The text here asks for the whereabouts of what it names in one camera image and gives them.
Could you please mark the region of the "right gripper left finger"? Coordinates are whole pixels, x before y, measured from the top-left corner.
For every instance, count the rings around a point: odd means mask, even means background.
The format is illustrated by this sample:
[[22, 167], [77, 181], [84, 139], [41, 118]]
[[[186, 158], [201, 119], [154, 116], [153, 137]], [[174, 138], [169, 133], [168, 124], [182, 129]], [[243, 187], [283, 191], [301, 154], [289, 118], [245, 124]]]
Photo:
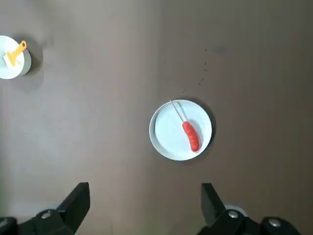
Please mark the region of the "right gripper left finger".
[[73, 235], [90, 209], [89, 183], [79, 183], [56, 209], [39, 212], [21, 224], [14, 217], [0, 219], [2, 235]]

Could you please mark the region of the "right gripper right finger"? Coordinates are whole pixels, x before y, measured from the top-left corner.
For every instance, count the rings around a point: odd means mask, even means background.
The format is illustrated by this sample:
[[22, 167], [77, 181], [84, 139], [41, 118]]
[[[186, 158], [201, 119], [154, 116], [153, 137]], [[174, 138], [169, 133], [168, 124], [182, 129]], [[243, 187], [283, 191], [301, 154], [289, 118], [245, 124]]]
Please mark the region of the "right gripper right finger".
[[201, 185], [201, 210], [206, 225], [198, 235], [300, 235], [288, 221], [264, 217], [258, 223], [239, 210], [227, 209], [211, 183]]

